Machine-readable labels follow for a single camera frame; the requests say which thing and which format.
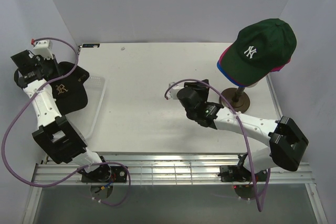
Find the black baseball cap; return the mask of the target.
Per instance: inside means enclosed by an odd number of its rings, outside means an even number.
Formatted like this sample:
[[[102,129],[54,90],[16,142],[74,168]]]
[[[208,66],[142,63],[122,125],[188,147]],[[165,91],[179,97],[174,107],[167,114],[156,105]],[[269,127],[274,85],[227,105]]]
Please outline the black baseball cap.
[[[81,110],[88,104],[84,83],[90,77],[89,72],[80,66],[66,78],[51,83],[52,94],[62,115]]]

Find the blue baseball cap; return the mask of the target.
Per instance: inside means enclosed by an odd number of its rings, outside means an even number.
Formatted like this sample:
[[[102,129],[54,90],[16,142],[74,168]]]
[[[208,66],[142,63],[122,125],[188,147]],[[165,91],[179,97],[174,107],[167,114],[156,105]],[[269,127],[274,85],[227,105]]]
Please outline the blue baseball cap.
[[[242,85],[241,83],[238,83],[236,80],[234,80],[233,78],[231,78],[221,67],[220,65],[220,61],[217,62],[217,68],[218,70],[234,85],[238,86],[238,87],[246,87],[245,85]]]

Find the dark brown mannequin stand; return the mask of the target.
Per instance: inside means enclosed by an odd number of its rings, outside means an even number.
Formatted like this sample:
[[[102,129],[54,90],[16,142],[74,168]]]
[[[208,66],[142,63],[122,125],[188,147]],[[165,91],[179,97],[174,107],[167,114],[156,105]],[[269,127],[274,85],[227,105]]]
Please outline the dark brown mannequin stand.
[[[221,94],[236,112],[245,113],[250,107],[250,98],[245,87],[227,88]]]

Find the dark green baseball cap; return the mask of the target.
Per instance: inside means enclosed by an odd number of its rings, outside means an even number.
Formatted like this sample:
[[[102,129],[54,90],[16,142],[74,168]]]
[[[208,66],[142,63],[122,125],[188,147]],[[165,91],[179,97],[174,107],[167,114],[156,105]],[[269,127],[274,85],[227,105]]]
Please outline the dark green baseball cap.
[[[291,60],[296,46],[291,26],[269,18],[243,28],[220,65],[231,78],[249,86]]]

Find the pink baseball cap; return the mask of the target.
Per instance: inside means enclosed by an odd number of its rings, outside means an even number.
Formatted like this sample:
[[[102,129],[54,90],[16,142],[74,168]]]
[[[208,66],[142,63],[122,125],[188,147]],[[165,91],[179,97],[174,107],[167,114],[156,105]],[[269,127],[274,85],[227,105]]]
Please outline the pink baseball cap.
[[[227,51],[229,50],[230,47],[231,47],[231,46],[227,47],[227,48],[225,49],[225,51],[221,54],[221,56],[220,56],[220,58],[219,58],[219,60],[218,60],[218,61],[220,61],[220,63],[221,63],[222,58],[223,58],[224,55],[227,53]],[[278,71],[280,71],[285,65],[282,65],[282,66],[273,68],[270,72],[278,72]]]

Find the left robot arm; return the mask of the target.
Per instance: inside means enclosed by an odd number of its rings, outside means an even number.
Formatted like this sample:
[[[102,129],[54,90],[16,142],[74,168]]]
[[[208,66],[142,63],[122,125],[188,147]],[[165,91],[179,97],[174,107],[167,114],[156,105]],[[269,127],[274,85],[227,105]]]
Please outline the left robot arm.
[[[29,97],[37,117],[35,142],[57,164],[76,163],[80,174],[95,182],[110,179],[112,171],[104,159],[88,149],[84,136],[71,123],[67,114],[88,104],[84,83],[87,70],[71,62],[57,62],[24,50],[11,57],[17,70],[14,81]]]

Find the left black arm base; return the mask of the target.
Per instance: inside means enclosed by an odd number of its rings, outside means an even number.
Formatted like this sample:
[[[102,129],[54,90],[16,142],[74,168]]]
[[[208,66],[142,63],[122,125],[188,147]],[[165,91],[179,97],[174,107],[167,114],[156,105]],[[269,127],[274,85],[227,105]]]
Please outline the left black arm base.
[[[100,165],[94,171],[87,173],[84,169],[79,171],[83,183],[125,183],[127,171],[122,166]]]

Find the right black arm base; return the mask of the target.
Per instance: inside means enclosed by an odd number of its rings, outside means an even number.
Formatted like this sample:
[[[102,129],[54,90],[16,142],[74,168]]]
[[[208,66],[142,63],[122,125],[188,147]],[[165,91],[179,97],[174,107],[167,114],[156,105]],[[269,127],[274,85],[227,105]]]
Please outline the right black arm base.
[[[256,182],[265,182],[268,176],[269,170],[261,170],[255,174]],[[244,167],[238,165],[222,165],[219,167],[218,177],[222,182],[252,182],[251,172]]]

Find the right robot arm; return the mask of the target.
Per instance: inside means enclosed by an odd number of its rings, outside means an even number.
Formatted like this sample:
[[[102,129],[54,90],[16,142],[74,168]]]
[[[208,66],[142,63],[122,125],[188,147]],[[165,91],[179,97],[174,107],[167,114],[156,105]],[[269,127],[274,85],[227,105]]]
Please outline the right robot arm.
[[[198,125],[238,133],[266,146],[239,156],[238,164],[226,168],[221,176],[227,181],[244,182],[274,167],[298,170],[309,141],[292,118],[269,120],[234,112],[221,103],[209,102],[209,89],[207,79],[186,82],[183,87],[174,85],[170,96],[180,101],[187,118]]]

